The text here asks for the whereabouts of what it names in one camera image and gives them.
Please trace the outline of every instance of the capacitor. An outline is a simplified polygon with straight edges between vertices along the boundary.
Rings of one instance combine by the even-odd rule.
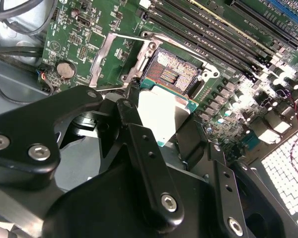
[[[223,108],[223,112],[225,116],[230,116],[232,114],[232,111],[229,108]]]
[[[298,89],[298,83],[290,78],[285,78],[285,81],[288,83],[289,86],[291,86],[294,90]]]
[[[275,68],[274,73],[277,74],[279,78],[285,78],[286,73],[281,68]]]
[[[79,10],[79,9],[74,8],[74,9],[71,11],[71,17],[73,17],[73,18],[77,18],[79,15],[80,15],[80,10]]]
[[[245,134],[248,135],[250,133],[249,127],[245,124],[243,124],[242,127],[243,127],[243,130],[244,130]]]
[[[214,139],[214,140],[212,140],[212,142],[214,143],[214,144],[219,144],[219,140],[218,139]]]
[[[276,100],[272,98],[272,99],[270,100],[270,104],[271,104],[273,107],[275,107],[275,106],[278,105],[278,102],[276,102]]]
[[[205,130],[206,130],[206,132],[208,132],[208,133],[212,132],[212,127],[211,127],[211,125],[210,125],[210,124],[207,124],[207,125],[205,126]]]
[[[236,100],[231,99],[231,100],[229,101],[229,103],[232,105],[232,107],[234,107],[234,108],[238,108],[238,102],[237,102]]]
[[[273,74],[268,75],[267,79],[270,80],[274,85],[277,85],[280,83],[280,79]]]
[[[271,111],[273,109],[273,107],[270,103],[266,103],[265,108],[267,109],[267,111]]]
[[[246,99],[246,96],[241,91],[238,91],[235,94],[240,101],[244,101]]]
[[[224,118],[222,116],[217,116],[216,119],[217,119],[217,122],[220,124],[224,122]]]
[[[248,114],[246,112],[243,112],[242,113],[242,116],[244,117],[244,119],[247,121],[247,122],[250,122],[251,118],[248,116]]]

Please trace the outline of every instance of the black cable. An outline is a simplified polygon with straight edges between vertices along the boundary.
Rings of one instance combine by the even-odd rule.
[[[48,17],[45,19],[45,21],[39,28],[37,28],[36,30],[33,30],[33,31],[30,31],[26,27],[19,25],[18,22],[10,23],[7,19],[2,20],[2,22],[4,24],[6,24],[7,27],[9,27],[10,29],[12,29],[13,31],[15,31],[17,33],[20,33],[22,35],[27,35],[27,36],[34,36],[34,35],[37,35],[40,32],[42,32],[49,25],[50,20],[53,17],[53,14],[55,12],[57,5],[58,5],[58,0],[53,0],[53,4],[52,4],[52,7],[51,7]],[[3,11],[3,10],[4,10],[4,0],[1,0],[0,1],[0,11]]]
[[[50,93],[48,96],[52,95],[54,93],[54,88],[53,88],[53,85],[51,84],[51,82],[48,80],[48,79],[45,79],[44,82],[50,87]],[[15,104],[19,104],[19,105],[28,105],[32,102],[24,102],[24,101],[19,101],[19,100],[15,100],[15,99],[12,99],[10,97],[8,97],[0,88],[0,94],[1,96],[6,99],[7,101],[9,102],[12,102],[12,103],[15,103]]]
[[[43,0],[29,0],[19,6],[13,7],[8,10],[0,11],[0,20],[8,19],[14,16],[19,16],[32,10],[38,4],[40,4]]]
[[[33,47],[33,46],[12,46],[12,47],[0,47],[0,54],[1,53],[9,53],[9,52],[35,52],[35,53],[42,53],[42,47]]]
[[[42,53],[39,52],[2,52],[0,55],[4,56],[21,56],[21,57],[34,57],[34,58],[41,58]]]

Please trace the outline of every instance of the ram slot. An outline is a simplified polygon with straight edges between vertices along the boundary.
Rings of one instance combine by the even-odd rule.
[[[215,48],[210,48],[210,45],[206,45],[205,42],[202,43],[201,40],[198,40],[198,38],[195,38],[193,35],[195,35],[193,32],[189,31],[191,35],[188,34],[188,32],[184,32],[181,29],[171,25],[167,21],[156,17],[156,15],[149,14],[148,21],[153,22],[154,24],[161,25],[162,27],[176,33],[180,37],[184,38],[188,43],[192,45],[196,45],[200,47],[204,52],[206,52],[211,58],[215,58],[218,61],[223,61],[230,67],[232,67],[234,70],[239,71],[243,74],[250,73],[251,70],[245,66],[243,63],[239,64],[240,62],[235,62],[233,58],[229,58],[229,56],[226,56],[223,52],[220,52],[219,50],[215,50]]]
[[[167,15],[174,21],[178,21],[185,27],[191,29],[192,31],[196,32],[198,35],[204,37],[205,39],[211,41],[213,44],[217,45],[218,47],[221,47],[223,50],[225,50],[228,54],[231,54],[232,56],[236,57],[237,59],[245,62],[249,67],[258,69],[258,66],[254,64],[254,57],[250,55],[248,52],[244,51],[241,47],[237,45],[232,45],[232,43],[227,40],[226,38],[222,37],[215,31],[211,30],[204,24],[201,24],[200,22],[195,21],[190,16],[184,14],[181,12],[181,15],[176,14],[173,11],[176,11],[175,9],[172,9],[171,6],[166,9],[165,6],[156,5],[155,9],[162,12],[163,14]]]
[[[201,9],[195,6],[190,6],[192,9],[189,9],[184,5],[182,5],[180,2],[173,1],[173,0],[163,0],[163,4],[170,4],[178,11],[190,16],[195,21],[200,22],[201,24],[204,24],[210,30],[216,32],[217,34],[221,35],[225,39],[228,39],[230,42],[234,43],[236,47],[239,47],[241,51],[243,50],[244,52],[247,52],[249,55],[253,56],[256,60],[259,60],[259,61],[263,60],[264,58],[263,55],[265,55],[265,53],[262,52],[262,54],[259,54],[258,52],[252,49],[254,48],[258,51],[259,50],[258,46],[256,46],[248,39],[240,35],[237,35],[235,32],[232,32],[229,27],[222,24],[220,21],[216,20],[211,15],[202,11]],[[232,34],[236,35],[240,41],[234,38]]]
[[[183,24],[179,23],[178,21],[174,21],[174,19],[169,18],[167,15],[164,15],[162,12],[155,10],[154,15],[156,18],[161,19],[165,24],[167,23],[168,26],[173,26],[173,29],[182,29],[182,32],[188,35],[191,39],[196,40],[197,44],[199,44],[202,48],[205,48],[206,51],[213,53],[218,58],[225,57],[228,61],[235,63],[236,65],[241,65],[244,69],[252,72],[252,66],[248,65],[244,62],[244,60],[239,59],[238,57],[234,56],[230,52],[226,51],[225,49],[219,47],[218,45],[214,44],[204,36],[196,33],[195,31],[190,30],[188,27],[184,26]]]
[[[278,26],[267,20],[246,4],[242,3],[240,0],[233,0],[230,6],[245,19],[270,33],[276,40],[295,50],[298,49],[298,40],[296,38],[280,29]]]

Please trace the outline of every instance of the electrolytic capacitor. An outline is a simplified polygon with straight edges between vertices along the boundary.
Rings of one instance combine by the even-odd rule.
[[[268,111],[271,111],[273,109],[272,105],[270,103],[267,103],[265,104],[265,108],[268,110]]]
[[[245,134],[249,134],[250,133],[250,129],[249,129],[249,127],[247,125],[243,124],[242,127],[243,127],[243,130],[244,130]]]
[[[229,108],[223,108],[223,112],[225,116],[230,116],[232,114],[232,111]]]
[[[289,86],[291,86],[294,90],[298,89],[298,83],[293,81],[290,78],[285,78],[285,81],[288,83]]]
[[[219,140],[218,139],[214,139],[214,140],[212,140],[212,142],[214,143],[214,144],[219,144]]]
[[[216,119],[218,123],[220,124],[224,123],[224,118],[222,116],[217,116]]]
[[[277,85],[280,83],[280,79],[273,74],[268,75],[267,79],[270,80],[274,85]]]
[[[80,15],[80,10],[77,9],[77,8],[74,8],[72,11],[71,11],[71,17],[73,18],[76,18]]]
[[[275,107],[275,106],[278,105],[278,102],[276,102],[276,100],[272,98],[272,99],[270,100],[270,104],[271,104],[273,107]]]
[[[247,122],[249,122],[249,121],[251,120],[251,118],[250,118],[250,117],[248,116],[248,114],[245,113],[245,112],[242,113],[242,116],[244,117],[244,119],[245,119]]]
[[[232,107],[234,107],[234,108],[237,108],[238,107],[238,102],[236,101],[236,100],[234,100],[234,99],[231,99],[230,101],[229,101],[229,103],[232,105]]]
[[[244,101],[246,99],[246,96],[241,91],[238,91],[235,94],[240,101]]]
[[[208,133],[212,132],[212,127],[211,127],[210,124],[207,124],[207,125],[205,126],[205,131],[208,132]]]

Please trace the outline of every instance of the dimm slot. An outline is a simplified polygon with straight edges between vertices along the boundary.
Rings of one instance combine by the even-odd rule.
[[[268,21],[265,17],[251,9],[246,4],[242,3],[240,0],[233,0],[230,4],[230,7],[245,17],[245,19],[251,21],[253,24],[258,24],[260,28],[266,30],[275,39],[295,50],[298,49],[298,40],[296,38]]]
[[[155,17],[159,18],[159,14],[162,16],[161,12],[156,11],[156,13],[158,13],[158,15],[155,15]],[[178,27],[176,27],[176,26],[172,25],[171,23],[169,23],[169,21],[166,21],[164,19],[161,19],[161,20],[163,22],[165,22],[166,24],[168,24],[169,27],[172,26],[173,29],[178,29]],[[195,39],[200,46],[207,47],[207,49],[205,49],[205,50],[212,50],[213,54],[217,53],[219,58],[222,59],[222,57],[226,57],[230,62],[233,62],[236,65],[243,66],[244,69],[246,69],[250,72],[253,71],[251,66],[246,64],[243,60],[240,60],[239,58],[232,55],[230,52],[227,52],[223,48],[215,45],[213,42],[209,41],[204,36],[201,36],[200,34],[197,34],[195,31],[192,31],[192,30],[188,29],[186,26],[182,26],[182,27],[184,29],[186,29],[185,31],[183,31],[184,34],[188,35],[188,37],[191,37],[191,38]]]
[[[239,46],[240,48],[242,48],[245,52],[248,52],[250,55],[252,55],[254,58],[256,58],[257,60],[262,60],[263,56],[258,54],[256,51],[252,50],[249,46],[252,46],[254,48],[258,48],[253,42],[251,42],[250,40],[242,37],[242,40],[247,43],[248,45],[244,45],[243,43],[241,43],[240,41],[238,41],[237,39],[235,39],[234,37],[232,37],[229,33],[225,32],[223,29],[225,29],[228,32],[231,32],[229,30],[229,28],[222,24],[220,21],[214,19],[216,24],[212,24],[212,22],[205,20],[203,17],[199,16],[196,12],[200,12],[200,14],[206,15],[209,19],[212,19],[213,17],[208,15],[207,13],[202,13],[202,10],[200,10],[199,8],[195,7],[195,6],[191,6],[196,12],[184,7],[180,2],[177,1],[173,1],[173,0],[163,0],[163,2],[166,2],[170,5],[172,5],[174,8],[178,9],[179,11],[187,14],[188,16],[190,16],[191,18],[195,19],[196,21],[206,25],[209,27],[209,29],[215,31],[216,33],[218,33],[219,35],[221,35],[224,38],[229,39],[231,42],[233,42],[234,44],[236,44],[237,46]]]
[[[258,68],[256,65],[254,65],[254,63],[249,60],[247,57],[253,58],[253,56],[251,56],[250,54],[248,54],[247,52],[245,52],[243,49],[241,49],[239,46],[234,46],[236,47],[240,52],[242,52],[244,55],[239,54],[238,52],[232,51],[229,48],[229,44],[230,42],[227,41],[226,38],[222,37],[221,35],[217,34],[216,32],[214,32],[213,30],[211,30],[210,28],[208,28],[205,25],[201,25],[201,23],[197,23],[194,19],[192,19],[191,17],[189,17],[188,15],[183,15],[185,16],[188,20],[185,20],[185,18],[178,16],[177,14],[173,13],[172,11],[167,10],[165,7],[162,7],[161,5],[157,5],[155,7],[155,9],[157,9],[158,11],[164,13],[165,15],[169,16],[170,18],[172,18],[175,21],[178,21],[179,23],[183,24],[184,26],[188,27],[189,29],[191,29],[192,31],[196,32],[197,34],[199,34],[200,36],[208,39],[209,41],[211,41],[213,44],[221,47],[223,50],[225,50],[227,52],[227,54],[232,54],[233,57],[240,59],[242,62],[245,62],[248,67],[252,68]],[[210,35],[206,34],[205,32],[203,32],[199,26],[197,25],[199,24],[200,27],[203,27],[203,29],[207,28],[207,31],[210,33]]]
[[[149,14],[148,20],[157,24],[157,25],[161,25],[169,30],[171,30],[172,32],[178,34],[179,36],[181,36],[182,38],[184,38],[186,41],[188,41],[190,44],[192,45],[197,45],[199,46],[204,52],[206,52],[207,54],[209,54],[212,58],[215,58],[219,61],[223,61],[224,63],[226,63],[227,65],[229,65],[230,67],[232,67],[234,70],[239,71],[241,73],[243,73],[244,75],[246,75],[246,73],[250,73],[248,70],[246,70],[245,68],[241,67],[240,65],[226,59],[223,57],[223,55],[221,56],[216,56],[214,53],[215,52],[211,52],[209,49],[207,49],[204,45],[201,44],[201,42],[199,42],[198,40],[194,39],[193,37],[189,36],[187,33],[181,31],[180,29],[172,26],[171,24],[169,24],[168,22],[162,20],[161,18],[156,18],[155,16]]]

